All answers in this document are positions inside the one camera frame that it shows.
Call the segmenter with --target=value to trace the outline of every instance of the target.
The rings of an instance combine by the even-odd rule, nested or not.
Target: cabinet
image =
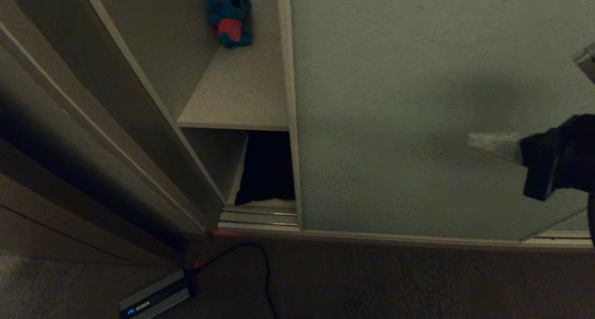
[[[185,232],[556,246],[524,241],[586,201],[523,198],[524,170],[465,137],[542,131],[595,104],[567,59],[595,39],[587,0],[252,0],[254,44],[234,49],[207,0],[15,3],[175,206],[159,213],[200,225]],[[288,132],[295,201],[234,206],[251,131]]]
[[[170,266],[179,249],[106,209],[0,139],[0,253]]]

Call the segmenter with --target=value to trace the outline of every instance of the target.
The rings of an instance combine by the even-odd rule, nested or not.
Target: black object
[[[289,133],[251,131],[235,205],[273,198],[295,199]]]
[[[227,254],[235,251],[236,249],[242,248],[242,247],[255,247],[256,249],[258,249],[260,251],[260,253],[262,254],[262,256],[264,257],[265,260],[265,264],[266,264],[266,277],[265,277],[265,283],[264,283],[264,293],[266,295],[266,302],[268,302],[268,306],[271,308],[271,312],[272,312],[272,316],[274,317],[274,319],[278,319],[279,315],[277,314],[277,311],[275,310],[275,306],[272,303],[271,300],[271,295],[269,292],[269,281],[271,278],[271,266],[268,262],[268,256],[266,255],[266,251],[264,250],[264,248],[254,242],[246,242],[246,243],[242,243],[240,245],[236,245],[234,247],[231,247],[230,249],[227,249],[227,251],[215,256],[214,258],[212,258],[211,260],[209,260],[207,263],[203,264],[202,266],[198,266],[196,268],[193,268],[191,270],[189,270],[188,272],[186,272],[185,274],[188,277],[194,277],[196,275],[198,275],[200,272],[202,272],[202,270],[204,268],[207,268],[207,266],[209,266],[210,264],[212,264],[213,262],[215,262],[216,260],[222,258],[223,256],[226,256]]]
[[[521,140],[529,168],[524,194],[546,200],[558,188],[595,192],[595,115],[572,116],[557,128]]]

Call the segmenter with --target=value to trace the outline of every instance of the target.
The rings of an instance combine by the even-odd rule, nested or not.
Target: wooden panel
[[[0,252],[78,262],[131,264],[0,205]]]
[[[9,112],[4,118],[11,118],[9,124],[16,128],[8,132],[21,139],[17,132],[34,131],[38,138],[24,141],[30,150],[52,143],[59,148],[45,145],[48,155],[61,152],[64,158],[58,160],[72,162],[77,171],[89,169],[105,175],[110,180],[104,184],[117,188],[111,192],[125,192],[128,197],[113,201],[129,204],[121,213],[138,213],[136,203],[130,202],[134,197],[159,216],[151,220],[153,224],[171,220],[173,228],[182,232],[204,232],[202,226],[207,223],[196,206],[83,87],[14,0],[1,1],[0,16],[2,46],[17,61],[2,62],[2,109]],[[53,164],[61,168],[59,162]],[[87,186],[97,191],[96,199],[102,197],[98,187]]]
[[[183,128],[182,132],[223,196],[229,197],[246,145],[247,132],[206,128]]]
[[[131,262],[181,262],[181,253],[85,196],[2,139],[0,151],[0,203]]]
[[[0,48],[1,135],[79,190],[157,233],[199,232],[138,169],[89,136]]]
[[[195,151],[192,149],[190,143],[185,138],[184,134],[182,134],[180,128],[178,127],[178,125],[176,123],[176,120],[174,119],[174,118],[177,118],[178,113],[172,114],[172,111],[178,112],[178,111],[181,111],[181,109],[173,109],[173,108],[168,109],[168,105],[170,105],[172,107],[177,107],[177,105],[180,105],[180,106],[184,105],[184,103],[185,103],[185,101],[187,101],[189,95],[178,94],[179,92],[181,92],[180,90],[173,90],[173,92],[176,94],[174,94],[174,95],[166,94],[166,95],[160,96],[160,94],[157,93],[157,90],[155,90],[155,88],[153,87],[153,84],[151,83],[151,81],[149,81],[149,78],[147,77],[146,73],[143,71],[143,67],[140,66],[139,61],[135,58],[134,54],[128,47],[128,44],[126,43],[125,39],[123,39],[121,32],[114,24],[112,18],[110,17],[110,14],[106,10],[106,7],[102,3],[102,1],[101,0],[89,0],[89,1],[92,4],[93,8],[95,9],[95,12],[97,12],[99,18],[103,22],[107,31],[110,33],[111,37],[113,38],[113,41],[115,41],[115,44],[118,46],[119,50],[122,52],[122,54],[126,58],[126,61],[130,65],[132,70],[134,70],[136,77],[138,77],[140,83],[144,86],[146,92],[149,94],[151,99],[155,102],[155,105],[161,111],[161,114],[164,116],[166,122],[169,124],[169,126],[173,130],[174,134],[177,136],[178,139],[180,139],[181,144],[184,146],[184,148],[188,152],[190,158],[193,160],[193,162],[195,162],[196,166],[200,169],[202,174],[205,176],[206,181],[209,184],[211,184],[215,194],[217,194],[217,196],[219,196],[219,199],[221,201],[225,201],[225,196],[223,196],[223,194],[221,193],[221,190],[219,190],[219,187],[217,186],[215,181],[211,178],[210,174],[206,170],[206,167],[204,166],[204,164],[202,163],[202,161],[200,160],[198,155],[195,153]],[[187,18],[187,16],[181,16],[179,18],[181,18],[182,20],[185,20]],[[150,41],[146,41],[146,40],[147,39],[142,39],[141,43],[151,43]],[[213,41],[213,43],[210,44],[210,46],[212,46],[214,49],[217,48],[217,44],[215,43],[215,41]],[[159,52],[160,50],[161,50],[161,48],[154,48],[150,52],[149,55],[154,55],[156,52]],[[176,68],[177,67],[168,67],[167,69],[175,71]],[[181,73],[180,75],[188,76],[188,72]],[[174,99],[164,99],[162,96],[167,96],[167,97],[172,96],[172,97],[174,97]]]
[[[206,228],[215,226],[223,203],[212,180],[195,166],[89,1],[15,1],[83,86],[193,203],[186,213],[204,218]]]
[[[206,22],[207,3],[100,0],[133,56],[130,59],[138,62],[173,118],[180,115],[219,47]]]
[[[288,129],[277,0],[251,0],[249,47],[221,47],[178,119],[180,126]]]
[[[270,234],[275,237],[282,237],[286,234],[293,234],[299,236],[298,226],[281,226],[281,225],[265,225],[265,224],[244,224],[240,222],[219,222],[219,229],[215,234],[244,236],[244,234]]]
[[[226,206],[223,207],[226,212],[239,213],[259,213],[259,214],[276,214],[276,215],[297,215],[296,209],[287,207],[262,207],[262,206]]]

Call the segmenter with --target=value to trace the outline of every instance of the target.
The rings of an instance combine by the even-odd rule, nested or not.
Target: plush toy's red belly
[[[232,41],[240,41],[242,38],[242,22],[239,20],[231,20],[229,18],[223,18],[217,25],[218,35],[221,33],[227,33],[229,39]]]

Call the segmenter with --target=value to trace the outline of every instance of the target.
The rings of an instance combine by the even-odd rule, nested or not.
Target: electronic device
[[[172,306],[195,297],[190,276],[178,270],[119,303],[120,319],[150,319]]]

